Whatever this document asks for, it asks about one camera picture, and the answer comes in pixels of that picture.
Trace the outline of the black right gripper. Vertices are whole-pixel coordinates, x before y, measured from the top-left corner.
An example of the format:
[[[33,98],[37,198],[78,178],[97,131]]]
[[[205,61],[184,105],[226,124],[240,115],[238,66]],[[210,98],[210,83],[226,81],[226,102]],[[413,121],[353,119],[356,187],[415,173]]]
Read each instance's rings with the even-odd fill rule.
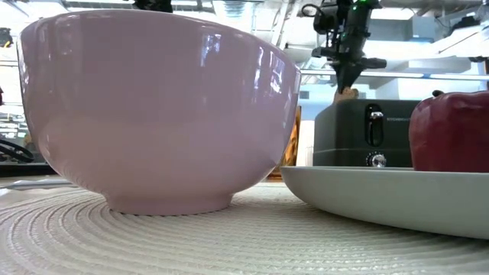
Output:
[[[325,57],[337,66],[339,92],[346,87],[350,89],[363,70],[386,67],[385,60],[367,58],[363,51],[371,36],[368,30],[371,13],[381,8],[378,0],[323,1],[316,8],[313,29],[317,34],[325,35],[326,42],[315,48],[312,56]]]

